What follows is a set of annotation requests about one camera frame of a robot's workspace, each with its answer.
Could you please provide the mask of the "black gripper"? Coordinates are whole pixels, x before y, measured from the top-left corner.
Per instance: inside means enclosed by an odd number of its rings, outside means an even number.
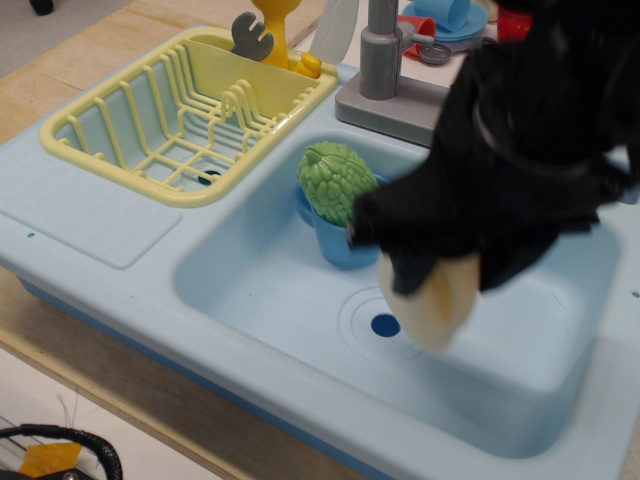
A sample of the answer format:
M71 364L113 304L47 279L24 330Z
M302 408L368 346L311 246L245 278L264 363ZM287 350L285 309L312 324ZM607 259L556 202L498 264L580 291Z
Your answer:
M454 166L434 150L416 169L354 202L348 238L385 251L392 290L403 296L417 292L441 256L479 250L485 292L531 267L562 233L588 230L600 206L629 192L630 163L607 154L565 166Z

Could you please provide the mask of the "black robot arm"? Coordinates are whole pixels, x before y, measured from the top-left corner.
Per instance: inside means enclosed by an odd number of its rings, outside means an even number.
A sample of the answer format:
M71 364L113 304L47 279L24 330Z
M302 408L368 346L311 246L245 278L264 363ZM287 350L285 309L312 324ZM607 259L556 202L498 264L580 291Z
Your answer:
M350 240L381 248L399 294L469 255L497 287L639 191L638 3L512 8L532 17L526 38L470 53L427 159L354 203Z

